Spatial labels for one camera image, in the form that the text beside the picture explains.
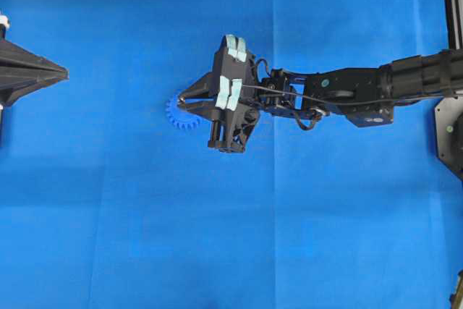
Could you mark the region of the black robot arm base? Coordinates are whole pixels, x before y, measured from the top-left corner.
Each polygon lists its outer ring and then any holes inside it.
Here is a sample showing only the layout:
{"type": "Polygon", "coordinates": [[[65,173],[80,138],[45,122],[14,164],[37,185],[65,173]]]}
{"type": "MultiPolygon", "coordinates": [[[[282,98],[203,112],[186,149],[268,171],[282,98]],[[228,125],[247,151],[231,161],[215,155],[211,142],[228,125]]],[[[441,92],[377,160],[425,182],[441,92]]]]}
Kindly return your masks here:
{"type": "Polygon", "coordinates": [[[437,157],[462,180],[462,97],[442,99],[434,114],[437,157]]]}

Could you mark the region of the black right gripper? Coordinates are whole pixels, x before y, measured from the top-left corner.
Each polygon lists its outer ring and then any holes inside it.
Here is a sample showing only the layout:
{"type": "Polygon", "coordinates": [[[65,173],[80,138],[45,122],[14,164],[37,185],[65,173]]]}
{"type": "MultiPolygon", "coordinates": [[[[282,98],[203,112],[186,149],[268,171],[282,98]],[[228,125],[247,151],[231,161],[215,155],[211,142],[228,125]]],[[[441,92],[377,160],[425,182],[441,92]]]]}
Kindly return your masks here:
{"type": "Polygon", "coordinates": [[[181,110],[212,122],[209,147],[224,153],[245,151],[259,119],[259,111],[252,106],[254,92],[245,87],[257,83],[254,66],[255,55],[247,50],[245,40],[225,35],[214,55],[212,72],[179,94],[181,110]]]}

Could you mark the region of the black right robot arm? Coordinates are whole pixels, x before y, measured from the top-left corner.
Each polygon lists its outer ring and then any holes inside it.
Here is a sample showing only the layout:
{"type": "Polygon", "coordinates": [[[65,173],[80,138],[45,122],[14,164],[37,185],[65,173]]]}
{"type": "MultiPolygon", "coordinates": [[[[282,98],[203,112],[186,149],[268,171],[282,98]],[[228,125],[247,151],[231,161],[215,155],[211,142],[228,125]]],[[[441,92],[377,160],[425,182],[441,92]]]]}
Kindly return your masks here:
{"type": "Polygon", "coordinates": [[[213,68],[177,98],[177,106],[211,122],[208,147],[243,153],[261,112],[294,119],[310,131],[330,114],[357,127],[390,124],[394,107],[462,95],[462,50],[412,56],[377,68],[344,68],[301,74],[267,66],[245,40],[225,35],[213,68]]]}

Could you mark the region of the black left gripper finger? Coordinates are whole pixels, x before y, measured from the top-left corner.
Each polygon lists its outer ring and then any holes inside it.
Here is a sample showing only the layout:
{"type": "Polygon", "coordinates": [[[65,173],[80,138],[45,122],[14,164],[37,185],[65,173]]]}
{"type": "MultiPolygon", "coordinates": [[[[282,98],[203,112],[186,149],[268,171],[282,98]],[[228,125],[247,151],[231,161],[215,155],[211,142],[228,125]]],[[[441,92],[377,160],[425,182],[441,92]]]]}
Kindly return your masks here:
{"type": "Polygon", "coordinates": [[[66,78],[49,78],[34,80],[32,82],[22,82],[13,86],[1,86],[1,105],[12,106],[18,99],[33,93],[42,88],[47,88],[58,82],[65,81],[66,78]]]}
{"type": "Polygon", "coordinates": [[[69,73],[64,67],[24,50],[20,46],[1,39],[1,67],[32,69],[54,73],[61,80],[68,80],[69,73]]]}

